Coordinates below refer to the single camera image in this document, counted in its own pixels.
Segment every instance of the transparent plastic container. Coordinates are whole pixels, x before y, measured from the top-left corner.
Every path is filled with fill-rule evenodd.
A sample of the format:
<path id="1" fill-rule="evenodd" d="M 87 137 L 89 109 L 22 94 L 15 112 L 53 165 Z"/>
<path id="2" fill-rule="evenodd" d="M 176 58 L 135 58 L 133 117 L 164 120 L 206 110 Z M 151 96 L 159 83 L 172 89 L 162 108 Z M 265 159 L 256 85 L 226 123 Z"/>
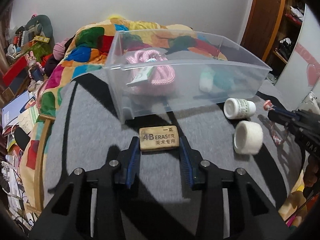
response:
<path id="1" fill-rule="evenodd" d="M 158 53 L 151 53 L 145 62 L 145 53 L 137 51 L 151 49 Z M 116 32 L 104 68 L 122 123 L 138 116 L 213 105 L 230 97 L 252 98 L 271 70 L 223 36 L 162 29 Z"/>

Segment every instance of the colorful blanket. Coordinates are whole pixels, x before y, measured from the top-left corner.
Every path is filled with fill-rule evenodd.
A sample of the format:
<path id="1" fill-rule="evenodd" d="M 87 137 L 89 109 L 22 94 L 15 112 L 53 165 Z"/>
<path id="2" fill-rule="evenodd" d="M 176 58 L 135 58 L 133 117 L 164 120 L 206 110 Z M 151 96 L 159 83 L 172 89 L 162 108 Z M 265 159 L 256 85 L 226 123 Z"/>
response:
<path id="1" fill-rule="evenodd" d="M 111 42 L 116 31 L 137 29 L 180 29 L 191 30 L 184 25 L 161 26 L 156 23 L 133 22 L 124 19 L 111 19 L 80 28 L 70 44 L 65 57 L 58 64 L 47 82 L 41 100 L 40 113 L 56 116 L 62 102 L 61 89 L 73 78 L 89 71 L 98 70 L 105 64 Z M 209 57 L 225 59 L 220 51 L 196 33 L 174 36 L 174 32 L 161 32 L 161 36 L 148 32 L 148 35 L 126 35 L 126 51 L 161 47 L 175 52 L 189 50 Z M 20 174 L 31 206 L 34 200 L 34 174 L 36 155 L 44 121 L 38 120 L 31 132 L 31 140 L 26 147 L 20 163 Z M 43 175 L 45 176 L 46 155 L 50 134 L 44 149 Z"/>

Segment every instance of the pink hat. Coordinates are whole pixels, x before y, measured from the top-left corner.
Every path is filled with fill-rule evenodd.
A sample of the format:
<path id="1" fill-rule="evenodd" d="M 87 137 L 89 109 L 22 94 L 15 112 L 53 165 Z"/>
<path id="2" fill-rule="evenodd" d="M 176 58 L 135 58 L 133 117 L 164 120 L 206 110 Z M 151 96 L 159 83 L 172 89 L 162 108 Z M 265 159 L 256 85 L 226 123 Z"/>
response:
<path id="1" fill-rule="evenodd" d="M 66 50 L 64 45 L 68 40 L 69 38 L 66 38 L 62 42 L 56 43 L 56 45 L 53 47 L 53 56 L 56 60 L 62 60 L 64 58 L 64 52 Z"/>

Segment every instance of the brown door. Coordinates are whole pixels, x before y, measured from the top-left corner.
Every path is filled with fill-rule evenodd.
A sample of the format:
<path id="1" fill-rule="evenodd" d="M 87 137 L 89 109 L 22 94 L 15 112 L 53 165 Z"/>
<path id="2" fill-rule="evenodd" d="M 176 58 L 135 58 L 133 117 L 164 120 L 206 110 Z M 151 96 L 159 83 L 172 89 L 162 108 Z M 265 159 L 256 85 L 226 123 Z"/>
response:
<path id="1" fill-rule="evenodd" d="M 278 20 L 280 3 L 281 0 L 253 0 L 252 2 L 248 24 L 244 32 L 241 45 L 261 59 L 264 56 L 268 44 L 270 43 L 270 39 L 273 36 L 272 34 L 274 33 L 276 22 Z"/>

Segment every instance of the metal screw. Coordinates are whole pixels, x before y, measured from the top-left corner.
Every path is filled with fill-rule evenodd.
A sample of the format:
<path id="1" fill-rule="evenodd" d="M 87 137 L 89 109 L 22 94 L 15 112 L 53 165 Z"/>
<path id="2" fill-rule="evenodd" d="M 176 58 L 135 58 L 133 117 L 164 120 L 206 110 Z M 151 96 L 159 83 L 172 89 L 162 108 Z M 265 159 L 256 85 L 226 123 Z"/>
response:
<path id="1" fill-rule="evenodd" d="M 210 162 L 207 161 L 207 160 L 203 160 L 203 161 L 200 162 L 200 164 L 201 164 L 202 166 L 204 166 L 204 167 L 208 167 L 208 166 L 210 165 Z"/>
<path id="2" fill-rule="evenodd" d="M 238 169 L 237 169 L 237 172 L 238 172 L 238 174 L 240 174 L 240 175 L 244 175 L 244 174 L 247 173 L 244 168 L 238 168 Z"/>
<path id="3" fill-rule="evenodd" d="M 116 166 L 118 166 L 118 164 L 119 164 L 119 162 L 117 160 L 111 160 L 109 162 L 109 165 L 112 166 L 112 167 L 116 167 Z"/>
<path id="4" fill-rule="evenodd" d="M 74 174 L 76 174 L 76 175 L 80 175 L 81 173 L 82 173 L 82 169 L 81 168 L 76 168 L 73 172 L 74 172 Z"/>

